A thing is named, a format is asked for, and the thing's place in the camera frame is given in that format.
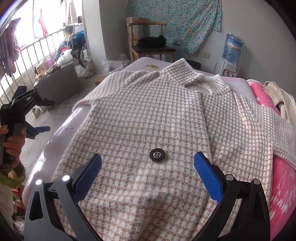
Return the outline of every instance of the chair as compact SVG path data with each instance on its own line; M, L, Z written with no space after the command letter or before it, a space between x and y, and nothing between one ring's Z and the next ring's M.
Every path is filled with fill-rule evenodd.
M169 47L167 45L163 47L157 47L157 48L145 48L138 45L133 44L133 26L134 25L160 25L160 35L163 34L163 25L167 25L167 23L161 23L161 22L155 22L155 21L149 21L149 20L143 20L138 21L134 23L128 23L127 26L131 27L131 61L135 61L135 55L137 56L137 59L139 59L141 56L145 55L158 55L159 59L161 60L163 54L170 54L170 61L174 61L174 55L176 50L172 47Z

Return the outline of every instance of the black button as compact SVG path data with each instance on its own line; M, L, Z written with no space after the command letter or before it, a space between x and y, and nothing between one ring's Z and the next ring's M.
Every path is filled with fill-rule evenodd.
M165 151L160 148L155 148L152 151L150 151L149 156L153 162L162 162L165 158Z

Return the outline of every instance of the white sneaker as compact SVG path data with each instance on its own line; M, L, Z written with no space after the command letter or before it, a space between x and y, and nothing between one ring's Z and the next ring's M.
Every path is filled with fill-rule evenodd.
M33 116L34 116L35 119L39 116L39 112L40 112L40 110L39 110L38 106L35 105L33 107L33 109L32 109L32 114L33 114Z
M41 113L43 113L44 111L46 111L45 106L38 106L38 108L41 111Z

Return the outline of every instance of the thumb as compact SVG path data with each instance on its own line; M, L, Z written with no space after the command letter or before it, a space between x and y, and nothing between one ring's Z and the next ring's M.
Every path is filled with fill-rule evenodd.
M8 133L7 125L0 126L0 135L5 135Z

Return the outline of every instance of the pink blanket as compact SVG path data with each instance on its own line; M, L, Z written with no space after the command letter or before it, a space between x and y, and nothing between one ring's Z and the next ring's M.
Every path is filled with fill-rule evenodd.
M272 108L279 115L263 85L249 83L260 105ZM296 171L283 159L274 156L271 199L269 203L270 240L281 231L296 207Z

